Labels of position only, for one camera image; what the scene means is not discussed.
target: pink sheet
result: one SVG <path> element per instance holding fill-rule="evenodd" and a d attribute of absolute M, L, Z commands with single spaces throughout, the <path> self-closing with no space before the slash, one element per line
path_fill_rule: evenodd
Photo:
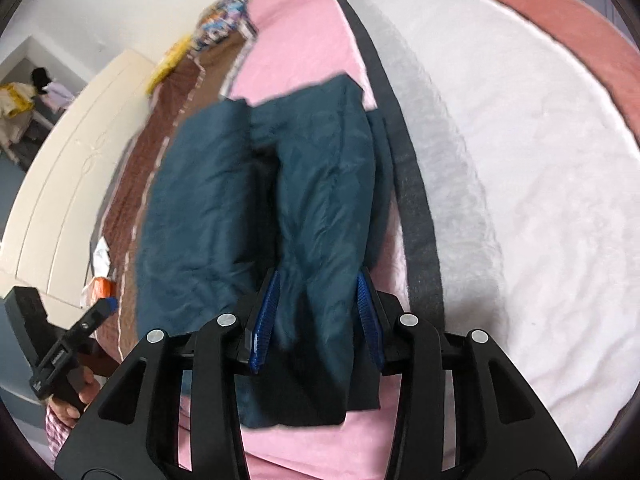
<path fill-rule="evenodd" d="M 236 79 L 231 98 L 257 104 L 346 72 L 376 107 L 351 28 L 335 0 L 253 0 L 249 14 L 258 41 Z M 372 278 L 407 309 L 406 263 L 393 200 L 383 254 Z M 342 426 L 266 430 L 242 428 L 253 480 L 376 480 L 384 477 L 398 410 L 399 378 L 383 378 L 381 409 L 351 412 Z M 188 399 L 183 408 L 189 412 Z M 190 468 L 189 419 L 181 422 L 180 464 Z"/>

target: person's hand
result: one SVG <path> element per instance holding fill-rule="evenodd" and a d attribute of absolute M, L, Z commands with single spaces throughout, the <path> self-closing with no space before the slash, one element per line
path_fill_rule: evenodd
<path fill-rule="evenodd" d="M 98 392 L 100 391 L 100 383 L 95 379 L 94 373 L 86 366 L 83 367 L 82 374 L 84 375 L 84 382 L 86 383 L 86 386 L 80 393 L 78 393 L 78 397 L 80 397 L 80 400 L 88 406 L 93 402 L 96 395 L 98 395 Z M 74 428 L 76 426 L 80 415 L 82 415 L 78 412 L 77 408 L 64 400 L 57 399 L 56 397 L 51 397 L 49 399 L 49 406 L 51 407 L 51 411 L 55 413 L 56 417 L 70 428 Z"/>

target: white wall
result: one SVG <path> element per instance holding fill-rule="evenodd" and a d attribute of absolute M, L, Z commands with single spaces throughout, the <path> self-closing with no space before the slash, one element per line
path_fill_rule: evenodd
<path fill-rule="evenodd" d="M 124 48 L 159 60 L 215 0 L 24 0 L 0 38 L 0 63 L 28 37 L 91 80 Z"/>

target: brown fabric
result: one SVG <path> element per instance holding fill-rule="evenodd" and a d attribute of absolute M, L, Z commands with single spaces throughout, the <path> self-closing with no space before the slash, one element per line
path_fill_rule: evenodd
<path fill-rule="evenodd" d="M 217 102 L 226 74 L 242 50 L 238 32 L 200 54 L 185 58 L 162 85 L 158 104 L 140 133 L 107 211 L 102 233 L 110 249 L 120 308 L 98 332 L 101 346 L 121 361 L 137 344 L 136 251 L 148 192 L 166 149 L 182 121 Z"/>
<path fill-rule="evenodd" d="M 580 0 L 497 0 L 564 44 L 609 91 L 640 144 L 640 53 Z"/>

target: brown blanket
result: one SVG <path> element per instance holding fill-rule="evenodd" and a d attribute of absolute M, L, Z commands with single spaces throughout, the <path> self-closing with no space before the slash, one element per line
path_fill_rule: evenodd
<path fill-rule="evenodd" d="M 102 220 L 110 249 L 111 272 L 120 309 L 98 330 L 97 338 L 117 361 L 138 342 L 135 261 L 137 234 L 146 213 L 146 198 L 166 150 L 182 121 L 219 99 L 220 89 L 245 44 L 234 32 L 220 44 L 185 57 L 162 83 L 158 101 L 130 151 L 111 203 Z"/>

